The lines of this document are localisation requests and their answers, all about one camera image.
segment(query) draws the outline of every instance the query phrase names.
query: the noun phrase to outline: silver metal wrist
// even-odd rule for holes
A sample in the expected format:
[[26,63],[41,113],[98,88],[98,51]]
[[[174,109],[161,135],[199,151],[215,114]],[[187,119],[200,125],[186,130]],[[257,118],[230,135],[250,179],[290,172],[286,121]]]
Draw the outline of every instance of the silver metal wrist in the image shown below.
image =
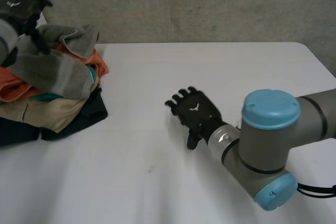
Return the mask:
[[240,136],[240,131],[226,124],[216,129],[209,138],[208,147],[212,157],[222,162],[222,154],[230,143]]

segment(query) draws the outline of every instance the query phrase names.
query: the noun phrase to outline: gray towel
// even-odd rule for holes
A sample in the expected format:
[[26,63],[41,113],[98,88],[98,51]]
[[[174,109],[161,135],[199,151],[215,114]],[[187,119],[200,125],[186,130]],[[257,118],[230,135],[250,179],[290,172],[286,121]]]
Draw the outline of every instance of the gray towel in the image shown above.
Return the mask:
[[[80,54],[82,58],[91,56],[94,43],[92,48],[89,44],[96,41],[97,35],[91,33],[91,36],[95,36],[95,38],[93,40],[91,37],[91,41],[89,41],[88,34],[85,36],[79,32],[80,29],[54,25],[41,27],[39,30],[41,29],[41,34],[51,48],[56,48],[61,40],[65,41],[66,46],[72,49],[72,53],[76,51],[76,55]],[[16,62],[9,68],[13,74],[47,93],[57,94],[68,99],[89,98],[93,78],[88,67],[78,59],[56,49],[52,49],[49,55],[39,53],[28,36],[19,38],[17,49]]]
[[11,72],[37,89],[68,99],[90,97],[91,71],[79,60],[52,49],[49,55],[18,53]]
[[56,48],[62,43],[74,55],[89,59],[98,39],[98,30],[94,25],[85,25],[79,28],[42,25],[37,28],[50,48]]

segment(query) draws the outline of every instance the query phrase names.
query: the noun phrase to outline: garment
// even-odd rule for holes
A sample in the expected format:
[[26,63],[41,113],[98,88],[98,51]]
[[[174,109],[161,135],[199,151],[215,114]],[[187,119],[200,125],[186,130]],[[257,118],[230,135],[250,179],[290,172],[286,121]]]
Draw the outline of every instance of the garment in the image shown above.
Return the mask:
[[84,63],[85,65],[88,66],[92,66],[93,69],[95,70],[96,74],[99,77],[99,84],[100,84],[100,78],[102,77],[102,75],[106,74],[109,72],[109,68],[106,65],[106,63],[104,62],[104,60],[101,58],[101,56],[99,55],[99,53],[94,49],[93,53],[91,55],[91,57],[87,60],[81,59],[79,57],[77,57],[76,55],[72,54],[71,52],[69,52],[69,50],[62,44],[59,44],[57,46],[57,50],[60,50],[61,52],[72,56],[76,59],[79,59],[82,63]]
[[12,102],[42,93],[45,92],[18,78],[8,68],[0,67],[0,101]]
[[86,129],[102,120],[107,116],[107,110],[100,96],[101,88],[96,88],[90,98],[84,104],[75,119],[61,132],[55,133],[49,129],[40,129],[43,140],[57,140],[67,137],[83,129]]
[[[96,78],[97,78],[97,74],[92,67],[88,66],[88,68],[90,69],[93,81],[95,82]],[[35,100],[35,101],[46,102],[46,101],[52,101],[54,99],[62,98],[62,97],[60,95],[46,93],[46,94],[35,95],[33,97],[30,97],[30,98],[32,100]]]
[[23,40],[32,43],[27,36],[18,42],[16,62],[9,67],[14,75],[47,93],[69,99],[89,98],[93,80],[83,63],[56,49],[48,55],[26,52],[26,48],[21,50]]
[[[94,44],[98,37],[98,32],[96,28],[92,25],[84,26],[81,28],[74,27],[65,27],[65,26],[55,26],[55,25],[42,25],[37,28],[39,32],[46,39],[48,46],[51,49],[56,49],[56,47],[60,44],[60,41],[69,48],[72,52],[74,52],[77,57],[81,57],[83,59],[89,59],[94,48]],[[36,46],[30,41],[30,38],[27,36],[22,36],[23,40],[20,39],[19,43],[21,54],[27,54],[29,52],[34,52],[36,54],[38,49]],[[34,65],[30,60],[26,60],[27,64],[24,64],[22,67],[27,68]],[[44,74],[48,69],[46,66],[52,66],[52,62],[47,62],[47,65],[44,66]],[[28,98],[34,95],[43,94],[43,93],[53,93],[49,89],[47,91],[37,89],[33,87],[32,84],[35,83],[27,83],[26,80],[16,76],[13,72],[11,72],[8,68],[0,67],[0,101],[4,102],[12,102],[18,99]]]
[[37,140],[39,128],[0,118],[0,146]]
[[[94,90],[97,84],[98,78],[91,90]],[[86,100],[57,98],[40,102],[30,98],[21,99],[0,104],[0,117],[60,132],[76,117]]]
[[69,52],[85,60],[91,57],[98,40],[98,30],[94,25],[82,27],[41,25],[37,30],[51,48],[55,48],[60,42]]

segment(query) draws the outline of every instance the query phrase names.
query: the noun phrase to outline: concrete wall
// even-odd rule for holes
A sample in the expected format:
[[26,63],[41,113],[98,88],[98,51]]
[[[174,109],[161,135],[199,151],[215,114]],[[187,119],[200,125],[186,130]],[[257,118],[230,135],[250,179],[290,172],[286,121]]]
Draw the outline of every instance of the concrete wall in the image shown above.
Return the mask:
[[336,74],[336,0],[52,0],[49,23],[100,42],[297,41]]

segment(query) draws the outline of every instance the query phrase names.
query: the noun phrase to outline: tabletop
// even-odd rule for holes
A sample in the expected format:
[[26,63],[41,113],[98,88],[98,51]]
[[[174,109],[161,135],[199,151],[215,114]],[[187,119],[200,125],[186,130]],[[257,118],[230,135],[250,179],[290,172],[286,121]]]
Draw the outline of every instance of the tabletop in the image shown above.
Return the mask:
[[[164,102],[194,86],[235,125],[245,96],[279,89],[300,96],[336,88],[307,47],[294,42],[100,44],[109,116],[60,141],[0,149],[0,223],[335,223],[335,199],[296,193],[262,210],[204,141],[186,148],[187,128]],[[290,151],[298,182],[336,184],[336,142]]]

